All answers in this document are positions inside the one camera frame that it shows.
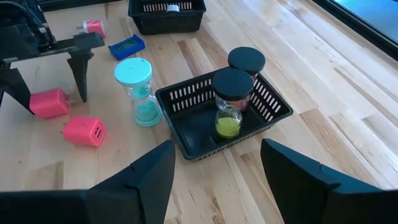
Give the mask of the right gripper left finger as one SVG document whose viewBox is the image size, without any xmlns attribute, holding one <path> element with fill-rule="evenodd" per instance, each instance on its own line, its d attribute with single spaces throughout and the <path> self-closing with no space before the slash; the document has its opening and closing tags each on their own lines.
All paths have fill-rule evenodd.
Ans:
<svg viewBox="0 0 398 224">
<path fill-rule="evenodd" d="M 0 224 L 163 224 L 174 172 L 166 140 L 90 189 L 0 192 Z"/>
</svg>

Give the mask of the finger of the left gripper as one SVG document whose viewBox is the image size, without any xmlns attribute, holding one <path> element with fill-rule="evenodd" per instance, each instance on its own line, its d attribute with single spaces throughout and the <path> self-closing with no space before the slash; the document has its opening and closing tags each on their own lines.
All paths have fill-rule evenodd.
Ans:
<svg viewBox="0 0 398 224">
<path fill-rule="evenodd" d="M 28 112 L 34 114 L 30 109 L 30 90 L 17 68 L 0 70 L 0 106 L 4 93 L 14 98 Z"/>
<path fill-rule="evenodd" d="M 81 49 L 69 49 L 68 53 L 70 58 L 67 60 L 80 94 L 80 98 L 84 103 L 87 102 L 87 69 L 88 61 L 94 56 L 91 50 L 81 50 Z"/>
</svg>

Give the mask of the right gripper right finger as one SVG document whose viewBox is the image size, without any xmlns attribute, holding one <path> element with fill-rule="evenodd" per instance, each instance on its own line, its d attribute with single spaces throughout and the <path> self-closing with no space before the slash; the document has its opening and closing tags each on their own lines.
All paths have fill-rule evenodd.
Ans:
<svg viewBox="0 0 398 224">
<path fill-rule="evenodd" d="M 285 224 L 398 224 L 398 189 L 383 190 L 271 139 L 261 161 Z"/>
</svg>

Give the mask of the pink USB wall charger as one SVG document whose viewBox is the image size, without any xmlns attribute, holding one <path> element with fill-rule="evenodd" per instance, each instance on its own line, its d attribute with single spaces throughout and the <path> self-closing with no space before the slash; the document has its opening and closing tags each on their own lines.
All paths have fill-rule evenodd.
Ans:
<svg viewBox="0 0 398 224">
<path fill-rule="evenodd" d="M 106 32 L 104 29 L 103 22 L 101 20 L 89 20 L 89 21 L 83 21 L 82 25 L 80 27 L 77 27 L 76 30 L 84 33 L 93 33 L 96 32 L 102 38 L 106 37 Z"/>
<path fill-rule="evenodd" d="M 106 132 L 107 127 L 99 118 L 74 115 L 66 123 L 62 135 L 75 145 L 100 147 Z"/>
<path fill-rule="evenodd" d="M 63 116 L 70 112 L 70 105 L 76 100 L 61 88 L 33 93 L 30 96 L 29 109 L 41 119 Z"/>
</svg>

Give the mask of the teal sand hourglass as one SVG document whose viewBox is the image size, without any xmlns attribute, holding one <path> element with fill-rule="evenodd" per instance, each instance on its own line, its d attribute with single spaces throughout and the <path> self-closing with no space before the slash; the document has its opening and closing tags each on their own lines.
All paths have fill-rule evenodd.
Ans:
<svg viewBox="0 0 398 224">
<path fill-rule="evenodd" d="M 131 100 L 134 121 L 142 127 L 155 126 L 162 118 L 152 93 L 152 65 L 144 58 L 128 58 L 116 65 L 115 80 Z"/>
</svg>

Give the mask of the blue digital timer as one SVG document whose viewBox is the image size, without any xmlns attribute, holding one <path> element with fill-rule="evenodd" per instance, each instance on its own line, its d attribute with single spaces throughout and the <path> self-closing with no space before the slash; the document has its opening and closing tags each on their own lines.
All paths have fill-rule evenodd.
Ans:
<svg viewBox="0 0 398 224">
<path fill-rule="evenodd" d="M 108 49 L 116 60 L 122 60 L 145 49 L 144 41 L 136 34 L 114 45 Z"/>
</svg>

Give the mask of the yellow-green sand hourglass black caps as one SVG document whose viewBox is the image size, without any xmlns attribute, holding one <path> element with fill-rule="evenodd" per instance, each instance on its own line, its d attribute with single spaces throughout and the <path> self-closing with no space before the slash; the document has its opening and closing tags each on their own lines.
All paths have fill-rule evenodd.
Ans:
<svg viewBox="0 0 398 224">
<path fill-rule="evenodd" d="M 234 138 L 240 133 L 254 80 L 242 70 L 225 68 L 214 74 L 211 85 L 218 108 L 215 133 L 223 139 Z"/>
</svg>

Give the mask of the red sand hourglass black caps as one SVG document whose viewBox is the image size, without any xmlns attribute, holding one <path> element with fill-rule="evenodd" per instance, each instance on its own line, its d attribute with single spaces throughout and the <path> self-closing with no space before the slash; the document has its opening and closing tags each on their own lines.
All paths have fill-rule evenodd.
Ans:
<svg viewBox="0 0 398 224">
<path fill-rule="evenodd" d="M 258 73 L 266 64 L 265 56 L 252 47 L 237 47 L 228 54 L 230 68 L 246 72 L 252 79 L 251 93 Z"/>
</svg>

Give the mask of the black slotted plastic basket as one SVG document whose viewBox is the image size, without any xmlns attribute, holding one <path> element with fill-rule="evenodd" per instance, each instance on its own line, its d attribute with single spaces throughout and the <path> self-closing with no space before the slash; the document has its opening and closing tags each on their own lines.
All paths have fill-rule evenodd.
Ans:
<svg viewBox="0 0 398 224">
<path fill-rule="evenodd" d="M 166 12 L 169 4 L 180 11 Z M 196 32 L 205 12 L 204 0 L 129 0 L 128 8 L 142 35 Z"/>
<path fill-rule="evenodd" d="M 243 123 L 236 137 L 225 139 L 216 134 L 216 93 L 212 81 L 221 68 L 156 91 L 165 120 L 183 157 L 202 160 L 271 128 L 293 114 L 292 107 L 276 89 L 258 75 L 250 102 L 243 112 Z"/>
</svg>

